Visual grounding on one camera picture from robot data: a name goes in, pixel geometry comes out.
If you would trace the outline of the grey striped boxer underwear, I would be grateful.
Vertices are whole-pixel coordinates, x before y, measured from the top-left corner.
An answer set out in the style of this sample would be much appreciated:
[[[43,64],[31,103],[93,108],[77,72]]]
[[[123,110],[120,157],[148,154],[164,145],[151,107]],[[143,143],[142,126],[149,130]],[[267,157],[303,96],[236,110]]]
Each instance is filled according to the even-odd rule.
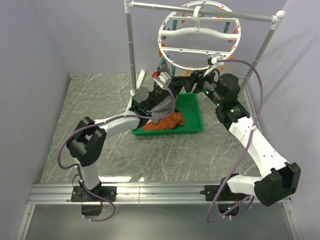
[[[165,72],[169,76],[171,76],[171,70],[167,63],[163,63],[161,65],[158,65],[157,67],[157,73]],[[151,116],[153,118],[159,118],[163,116],[167,116],[173,109],[173,99],[169,92],[167,90],[163,90],[158,86],[158,84],[154,81],[153,83],[153,91],[151,93],[154,93],[156,95],[156,99],[160,100],[157,106],[155,106],[153,109],[151,109]],[[151,122],[153,124],[158,124],[160,119],[152,119]]]

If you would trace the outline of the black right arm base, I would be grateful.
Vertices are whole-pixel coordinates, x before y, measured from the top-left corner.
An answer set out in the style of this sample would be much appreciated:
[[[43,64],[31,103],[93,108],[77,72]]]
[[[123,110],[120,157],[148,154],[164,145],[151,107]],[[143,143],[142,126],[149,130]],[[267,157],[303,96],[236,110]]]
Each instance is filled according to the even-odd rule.
[[[204,190],[201,190],[199,193],[205,195],[205,200],[207,202],[213,201],[214,197],[217,195],[220,185],[205,185]],[[233,193],[231,192],[229,186],[226,184],[220,195],[217,198],[217,201],[226,202],[226,201],[241,201],[247,197],[243,193]]]

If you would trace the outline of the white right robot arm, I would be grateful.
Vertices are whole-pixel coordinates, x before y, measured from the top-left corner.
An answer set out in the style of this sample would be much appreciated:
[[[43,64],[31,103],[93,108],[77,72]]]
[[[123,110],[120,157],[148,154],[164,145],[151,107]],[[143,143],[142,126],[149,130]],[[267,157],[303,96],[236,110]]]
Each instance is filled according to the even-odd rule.
[[[259,131],[238,100],[238,82],[235,75],[220,75],[216,69],[210,74],[196,71],[182,80],[187,92],[204,93],[216,105],[215,114],[219,122],[245,147],[259,169],[259,177],[232,173],[223,178],[221,196],[226,200],[237,194],[254,196],[269,207],[297,191],[301,168],[281,156]]]

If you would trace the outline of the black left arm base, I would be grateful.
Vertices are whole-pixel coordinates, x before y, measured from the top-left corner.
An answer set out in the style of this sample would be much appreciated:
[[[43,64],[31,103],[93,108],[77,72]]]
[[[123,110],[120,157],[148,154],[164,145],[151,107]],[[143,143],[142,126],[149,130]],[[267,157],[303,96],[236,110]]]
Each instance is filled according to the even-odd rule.
[[[92,189],[91,192],[101,198],[114,202],[117,195],[116,186],[98,186]],[[99,202],[100,198],[95,197],[88,193],[82,185],[76,185],[73,187],[71,194],[71,202]]]

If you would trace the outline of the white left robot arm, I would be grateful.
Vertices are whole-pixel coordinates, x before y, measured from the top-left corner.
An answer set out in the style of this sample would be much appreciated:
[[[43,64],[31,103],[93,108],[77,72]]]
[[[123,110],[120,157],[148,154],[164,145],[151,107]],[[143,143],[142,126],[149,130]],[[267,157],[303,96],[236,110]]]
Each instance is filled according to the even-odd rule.
[[[169,76],[161,73],[154,77],[155,87],[149,90],[139,87],[129,100],[122,114],[93,120],[84,117],[78,123],[64,146],[74,158],[79,170],[83,195],[89,201],[96,201],[101,195],[101,181],[98,176],[97,160],[105,141],[122,132],[158,126],[179,116],[176,101],[181,90],[192,91],[193,83],[188,76]]]

